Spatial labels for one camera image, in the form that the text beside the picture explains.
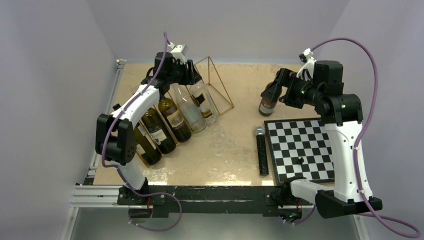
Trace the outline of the dark wine bottle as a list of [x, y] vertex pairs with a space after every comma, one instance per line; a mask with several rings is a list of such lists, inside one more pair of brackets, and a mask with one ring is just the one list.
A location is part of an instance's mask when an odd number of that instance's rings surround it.
[[259, 103], [258, 112], [265, 117], [270, 116], [277, 105], [277, 102], [271, 102], [265, 98], [261, 97], [261, 101]]
[[141, 161], [147, 167], [157, 164], [161, 160], [162, 154], [140, 120], [134, 127], [134, 135], [137, 142], [136, 152]]
[[175, 150], [176, 143], [171, 137], [159, 113], [153, 107], [150, 107], [144, 113], [141, 120], [162, 154], [169, 154]]

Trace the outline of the clear glass bottle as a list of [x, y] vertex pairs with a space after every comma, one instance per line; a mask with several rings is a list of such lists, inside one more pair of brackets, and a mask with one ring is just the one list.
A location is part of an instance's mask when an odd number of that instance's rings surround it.
[[194, 103], [192, 96], [185, 87], [179, 84], [172, 86], [174, 96], [176, 97], [176, 103], [187, 121], [190, 129], [194, 133], [199, 133], [207, 127], [207, 123], [202, 117], [202, 114], [196, 104]]

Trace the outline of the clear whisky bottle black cap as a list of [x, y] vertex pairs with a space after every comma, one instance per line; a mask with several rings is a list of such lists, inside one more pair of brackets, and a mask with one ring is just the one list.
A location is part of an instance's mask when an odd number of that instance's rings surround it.
[[206, 123], [208, 125], [213, 124], [218, 119], [218, 111], [206, 84], [202, 80], [199, 80], [190, 87], [190, 91]]

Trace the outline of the green wine bottle silver neck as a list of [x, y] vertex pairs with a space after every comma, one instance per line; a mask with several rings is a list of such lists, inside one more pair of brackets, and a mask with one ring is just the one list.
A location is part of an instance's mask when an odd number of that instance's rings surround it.
[[172, 99], [161, 95], [158, 102], [158, 109], [170, 126], [178, 142], [184, 143], [192, 137], [191, 130]]

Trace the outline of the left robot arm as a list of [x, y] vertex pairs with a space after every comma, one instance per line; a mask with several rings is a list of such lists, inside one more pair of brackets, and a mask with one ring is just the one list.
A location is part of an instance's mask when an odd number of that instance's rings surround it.
[[146, 177], [134, 162], [137, 152], [136, 123], [170, 90], [172, 84], [194, 85], [201, 77], [191, 59], [178, 59], [176, 54], [159, 52], [152, 70], [141, 81], [135, 93], [112, 113], [100, 114], [96, 120], [95, 151], [103, 167], [117, 170], [129, 197], [138, 205], [151, 196]]

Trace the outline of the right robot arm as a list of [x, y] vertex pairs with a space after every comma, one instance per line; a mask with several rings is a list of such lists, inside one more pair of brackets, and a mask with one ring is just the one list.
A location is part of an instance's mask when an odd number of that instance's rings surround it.
[[363, 110], [360, 98], [343, 92], [343, 65], [319, 60], [312, 65], [312, 79], [281, 68], [263, 96], [278, 99], [289, 107], [313, 106], [329, 138], [334, 167], [334, 185], [324, 186], [303, 176], [286, 178], [275, 196], [282, 204], [298, 199], [313, 204], [325, 219], [346, 215], [373, 215], [383, 208], [368, 183], [362, 153]]

